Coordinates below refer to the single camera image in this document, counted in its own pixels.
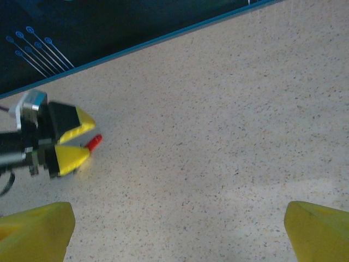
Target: lego robot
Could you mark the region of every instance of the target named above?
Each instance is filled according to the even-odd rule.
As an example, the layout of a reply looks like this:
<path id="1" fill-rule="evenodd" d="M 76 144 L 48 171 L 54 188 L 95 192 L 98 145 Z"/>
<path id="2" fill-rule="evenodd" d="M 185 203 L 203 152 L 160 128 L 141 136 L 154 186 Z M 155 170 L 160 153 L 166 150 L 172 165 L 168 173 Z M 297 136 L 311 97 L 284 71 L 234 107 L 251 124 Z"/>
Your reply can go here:
<path id="1" fill-rule="evenodd" d="M 16 119 L 17 130 L 0 133 L 0 176 L 10 172 L 0 197 L 12 187 L 14 169 L 28 166 L 35 176 L 43 166 L 51 178 L 62 177 L 75 171 L 102 141 L 88 114 L 79 107 L 48 102 L 45 92 L 26 92 L 6 111 Z"/>

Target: dark blue mat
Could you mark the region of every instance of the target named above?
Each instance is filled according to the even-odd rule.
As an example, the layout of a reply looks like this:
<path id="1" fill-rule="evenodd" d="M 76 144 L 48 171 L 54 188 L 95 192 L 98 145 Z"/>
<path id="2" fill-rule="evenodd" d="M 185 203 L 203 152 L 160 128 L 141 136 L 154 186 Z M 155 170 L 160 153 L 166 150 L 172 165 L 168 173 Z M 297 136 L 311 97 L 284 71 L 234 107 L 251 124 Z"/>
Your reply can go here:
<path id="1" fill-rule="evenodd" d="M 0 98 L 274 2 L 0 1 Z"/>

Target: white line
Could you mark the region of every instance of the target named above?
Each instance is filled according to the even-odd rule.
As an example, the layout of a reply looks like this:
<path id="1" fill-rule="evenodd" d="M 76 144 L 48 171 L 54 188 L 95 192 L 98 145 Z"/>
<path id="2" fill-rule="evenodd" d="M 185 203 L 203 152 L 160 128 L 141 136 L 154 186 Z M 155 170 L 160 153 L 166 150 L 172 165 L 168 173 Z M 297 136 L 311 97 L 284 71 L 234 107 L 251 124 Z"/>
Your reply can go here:
<path id="1" fill-rule="evenodd" d="M 45 73 L 46 73 L 47 75 L 51 76 L 51 74 L 50 74 L 49 72 L 47 72 L 47 71 L 45 70 L 45 68 L 43 68 L 43 67 L 41 66 L 41 64 L 39 64 L 39 63 L 37 63 L 37 64 L 38 64 L 38 66 L 39 66 L 43 71 L 45 71 Z"/>
<path id="2" fill-rule="evenodd" d="M 73 64 L 70 63 L 70 61 L 65 57 L 65 55 L 63 55 L 63 54 L 56 48 L 56 46 L 55 46 L 54 44 L 51 44 L 51 45 L 57 50 L 58 53 L 61 54 L 61 56 L 64 57 L 65 60 L 67 60 L 67 62 L 68 62 L 73 68 L 75 68 L 75 67 L 73 66 Z"/>
<path id="3" fill-rule="evenodd" d="M 44 46 L 47 48 L 47 49 L 49 49 L 50 51 L 51 51 L 51 53 L 53 53 L 61 62 L 63 62 L 56 54 L 55 54 L 55 52 L 53 52 L 41 39 L 40 39 L 40 37 L 38 37 L 37 36 L 37 34 L 35 34 L 35 33 L 33 33 L 35 36 L 36 36 L 36 38 L 38 38 L 39 40 L 40 40 L 40 42 L 42 42 L 43 44 L 44 44 Z M 64 72 L 65 72 L 65 70 L 56 62 L 56 60 L 54 60 L 49 54 L 47 54 Z"/>
<path id="4" fill-rule="evenodd" d="M 20 47 L 19 45 L 17 45 L 15 42 L 13 42 L 13 44 L 14 44 L 15 46 L 17 46 L 23 53 L 25 53 L 31 60 L 33 60 L 33 62 L 34 62 L 35 64 L 37 64 L 39 67 L 41 67 L 41 68 L 43 69 L 43 67 L 42 67 L 37 61 L 35 61 L 33 57 L 31 57 L 30 55 L 28 55 L 27 52 L 26 52 L 25 50 L 21 49 L 21 47 Z"/>
<path id="5" fill-rule="evenodd" d="M 37 71 L 39 71 L 39 73 L 41 74 L 41 75 L 43 75 L 44 77 L 46 77 L 47 78 L 47 76 L 46 75 L 44 75 L 44 73 L 43 72 L 41 72 L 40 70 L 39 70 L 39 68 L 37 68 L 36 66 L 34 66 L 28 59 L 26 59 L 24 56 L 22 56 L 23 58 L 24 58 L 24 60 L 25 61 L 27 61 L 33 68 L 35 68 Z"/>
<path id="6" fill-rule="evenodd" d="M 51 72 L 53 72 L 55 75 L 57 75 L 57 74 L 55 73 L 55 71 L 53 71 L 47 64 L 45 64 L 45 62 L 42 61 L 36 54 L 34 54 L 33 52 L 32 52 L 32 54 L 33 54 L 33 56 L 35 56 L 42 64 L 44 64 L 45 67 L 49 68 L 49 70 L 50 70 Z"/>
<path id="7" fill-rule="evenodd" d="M 25 42 L 27 42 L 27 43 L 28 43 L 37 53 L 39 53 L 47 62 L 50 63 L 50 61 L 47 60 L 46 57 L 45 57 L 42 53 L 40 53 L 40 52 L 35 48 L 35 46 L 33 46 L 31 43 L 29 43 L 29 42 L 27 41 L 27 39 L 23 38 L 23 40 L 24 40 Z M 49 70 L 50 70 L 51 72 L 53 72 L 55 75 L 57 75 L 47 64 L 45 64 L 43 61 L 42 61 L 42 63 L 43 63 L 47 68 L 49 68 Z M 50 63 L 50 64 L 55 68 L 55 70 L 58 71 L 58 69 L 57 69 L 52 63 Z"/>
<path id="8" fill-rule="evenodd" d="M 60 60 L 60 62 L 62 63 L 62 64 L 64 64 L 65 65 L 65 67 L 69 70 L 70 68 L 57 56 L 57 58 Z"/>

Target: red object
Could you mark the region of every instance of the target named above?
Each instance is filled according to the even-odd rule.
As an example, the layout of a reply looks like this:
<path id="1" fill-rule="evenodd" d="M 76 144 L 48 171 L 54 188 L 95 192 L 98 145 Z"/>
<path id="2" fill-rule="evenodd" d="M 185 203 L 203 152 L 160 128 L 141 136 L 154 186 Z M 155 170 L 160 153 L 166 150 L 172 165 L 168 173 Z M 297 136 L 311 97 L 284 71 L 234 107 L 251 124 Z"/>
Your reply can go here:
<path id="1" fill-rule="evenodd" d="M 92 152 L 102 142 L 102 139 L 102 135 L 98 134 L 85 147 L 87 147 L 89 151 Z"/>

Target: yellow plastic part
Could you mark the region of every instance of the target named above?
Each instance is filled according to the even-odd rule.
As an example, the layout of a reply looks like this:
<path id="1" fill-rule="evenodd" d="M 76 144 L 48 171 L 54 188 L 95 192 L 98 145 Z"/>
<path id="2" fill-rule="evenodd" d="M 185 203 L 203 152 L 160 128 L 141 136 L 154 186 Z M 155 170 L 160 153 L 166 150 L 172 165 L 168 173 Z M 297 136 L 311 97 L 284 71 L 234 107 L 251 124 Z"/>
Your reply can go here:
<path id="1" fill-rule="evenodd" d="M 293 201 L 284 222 L 299 262 L 349 261 L 348 212 Z"/>
<path id="2" fill-rule="evenodd" d="M 96 123 L 87 113 L 85 113 L 81 108 L 76 107 L 75 109 L 77 116 L 79 117 L 80 126 L 65 132 L 59 139 L 58 144 L 63 144 L 96 127 Z"/>
<path id="3" fill-rule="evenodd" d="M 1 262 L 62 262 L 75 227 L 70 203 L 0 218 Z"/>
<path id="4" fill-rule="evenodd" d="M 55 146 L 59 175 L 66 174 L 78 168 L 90 155 L 88 148 L 75 146 Z"/>

